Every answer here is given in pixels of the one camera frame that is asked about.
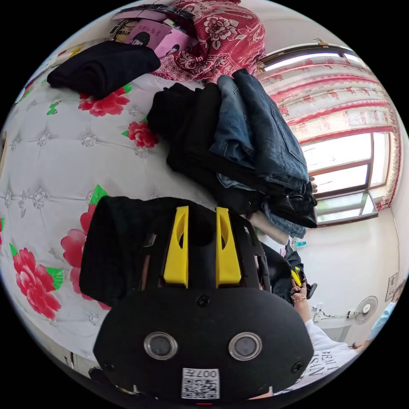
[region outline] stack of folded clothes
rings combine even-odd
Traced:
[[[69,88],[103,99],[160,65],[148,47],[104,41],[63,62],[48,74],[47,82],[53,88]]]
[[[171,169],[208,189],[219,206],[248,218],[262,212],[266,219],[257,216],[258,223],[278,229],[283,244],[285,235],[303,238],[306,228],[317,227],[300,144],[247,70],[222,75],[204,89],[164,89],[147,119],[170,144]]]

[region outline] red peony pattern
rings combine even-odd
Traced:
[[[61,304],[51,291],[54,291],[54,280],[46,268],[36,265],[34,254],[24,248],[13,256],[14,268],[17,272],[16,281],[20,291],[35,312],[50,320],[55,319],[55,313]]]
[[[81,260],[82,252],[86,240],[86,235],[89,230],[89,225],[91,224],[92,216],[95,212],[95,204],[90,204],[88,211],[83,213],[80,217],[80,224],[82,230],[72,229],[68,232],[68,235],[61,240],[61,247],[64,249],[64,258],[72,267],[71,273],[69,275],[69,280],[72,283],[72,287],[76,294],[80,294],[85,300],[93,300],[91,297],[82,294],[80,290],[80,271],[81,271]],[[111,308],[104,304],[103,302],[98,302],[98,304],[104,310],[110,310]]]
[[[131,122],[128,126],[127,137],[135,141],[135,145],[139,148],[153,148],[158,142],[158,137],[148,128],[148,123]]]
[[[89,111],[93,116],[120,115],[124,110],[124,106],[129,103],[129,99],[124,94],[126,94],[124,87],[100,100],[80,94],[81,102],[78,105],[78,109]]]

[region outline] screw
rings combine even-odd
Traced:
[[[209,303],[210,303],[210,297],[208,297],[207,295],[201,295],[196,301],[196,304],[199,307],[207,307]]]
[[[293,374],[296,374],[297,372],[300,372],[300,370],[302,369],[303,364],[302,362],[297,362],[296,364],[293,365],[293,367],[291,368],[291,372]]]
[[[102,366],[107,369],[108,371],[113,371],[114,370],[114,366],[112,365],[112,363],[110,362],[104,362],[102,364]]]

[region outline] blue jeans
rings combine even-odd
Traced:
[[[295,223],[289,222],[282,217],[276,216],[270,210],[270,207],[266,201],[261,204],[261,209],[267,216],[270,223],[278,227],[280,230],[288,233],[290,237],[297,237],[303,239],[307,229],[304,226],[297,225]]]
[[[241,69],[233,79],[222,75],[217,86],[222,106],[210,151],[255,169],[266,181],[293,190],[307,183],[300,144],[260,82]],[[219,179],[226,187],[238,185],[222,175]]]

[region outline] red floral cloth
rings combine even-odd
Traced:
[[[158,137],[149,128],[147,122],[131,122],[128,126],[128,138],[135,141],[139,148],[153,148],[158,142]]]
[[[13,261],[17,285],[30,306],[38,314],[55,319],[55,312],[61,308],[61,304],[51,294],[55,290],[52,276],[43,265],[36,265],[34,254],[27,248],[13,256]]]
[[[161,59],[153,72],[174,81],[217,82],[246,68],[250,74],[265,57],[265,31],[260,19],[234,1],[177,0],[174,5],[195,15],[199,43],[192,51],[179,51]]]
[[[126,94],[124,87],[100,100],[80,94],[81,102],[78,105],[78,109],[89,111],[94,116],[105,116],[106,114],[120,115],[124,110],[124,106],[129,102],[129,99],[124,94]]]
[[[81,294],[82,298],[85,300],[92,300],[85,294],[81,293],[80,290],[80,271],[81,271],[81,261],[82,261],[82,251],[84,248],[86,235],[89,230],[89,225],[91,224],[92,216],[95,212],[95,204],[90,204],[88,211],[83,213],[80,217],[80,224],[82,230],[72,229],[68,232],[68,235],[61,240],[61,247],[64,249],[64,258],[72,266],[69,279],[72,282],[72,287],[74,292]],[[102,302],[98,302],[101,308],[104,310],[109,310],[110,307]]]

